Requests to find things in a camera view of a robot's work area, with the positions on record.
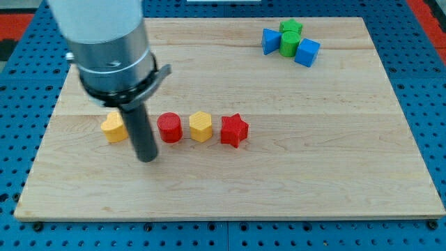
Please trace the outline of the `black and grey tool clamp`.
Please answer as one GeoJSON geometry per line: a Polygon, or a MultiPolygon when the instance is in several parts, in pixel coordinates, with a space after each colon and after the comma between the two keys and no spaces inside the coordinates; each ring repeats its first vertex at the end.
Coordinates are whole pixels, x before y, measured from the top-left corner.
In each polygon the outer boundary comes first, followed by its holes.
{"type": "Polygon", "coordinates": [[[110,72],[94,72],[81,68],[82,86],[99,106],[132,111],[143,105],[171,74],[169,64],[158,67],[154,53],[147,54],[145,58],[149,60],[151,68],[144,79],[138,80],[134,72],[140,62],[110,72]]]}

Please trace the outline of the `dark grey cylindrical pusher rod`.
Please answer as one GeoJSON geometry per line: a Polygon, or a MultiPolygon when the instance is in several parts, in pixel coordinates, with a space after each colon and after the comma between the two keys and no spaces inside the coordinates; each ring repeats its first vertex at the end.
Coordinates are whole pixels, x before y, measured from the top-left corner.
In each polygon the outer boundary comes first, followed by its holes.
{"type": "Polygon", "coordinates": [[[123,123],[127,129],[137,159],[151,162],[156,159],[158,150],[146,107],[140,105],[133,109],[119,107],[123,123]]]}

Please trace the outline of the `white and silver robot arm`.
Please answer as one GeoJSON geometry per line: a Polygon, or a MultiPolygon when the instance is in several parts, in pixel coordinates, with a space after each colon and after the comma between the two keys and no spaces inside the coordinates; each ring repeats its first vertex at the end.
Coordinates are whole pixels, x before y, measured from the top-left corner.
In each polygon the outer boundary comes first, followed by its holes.
{"type": "Polygon", "coordinates": [[[145,102],[171,74],[151,51],[141,0],[48,0],[83,89],[121,113],[137,158],[158,155],[145,102]]]}

